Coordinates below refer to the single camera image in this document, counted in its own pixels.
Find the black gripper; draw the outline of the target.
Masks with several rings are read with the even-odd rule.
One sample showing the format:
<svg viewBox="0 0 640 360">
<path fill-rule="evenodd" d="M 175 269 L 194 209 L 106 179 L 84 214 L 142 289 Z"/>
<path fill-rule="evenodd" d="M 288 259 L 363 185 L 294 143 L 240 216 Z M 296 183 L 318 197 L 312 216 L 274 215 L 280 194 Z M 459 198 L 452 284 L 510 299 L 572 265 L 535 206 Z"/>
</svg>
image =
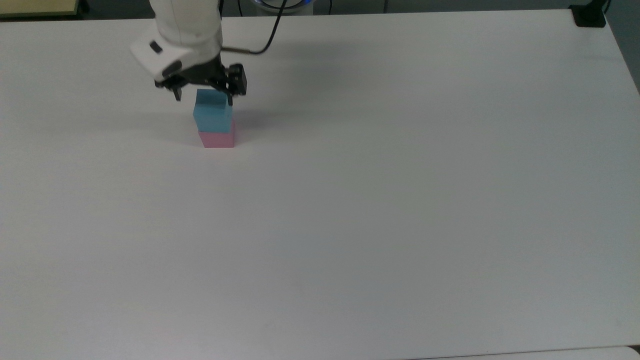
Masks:
<svg viewBox="0 0 640 360">
<path fill-rule="evenodd" d="M 235 98 L 247 94 L 244 66 L 241 63 L 234 63 L 226 68 L 220 55 L 190 68 L 178 69 L 178 66 L 172 64 L 169 70 L 167 77 L 156 80 L 154 85 L 173 92 L 176 101 L 182 101 L 182 88 L 186 85 L 204 85 L 223 92 L 227 94 L 228 104 L 231 107 L 234 105 Z"/>
</svg>

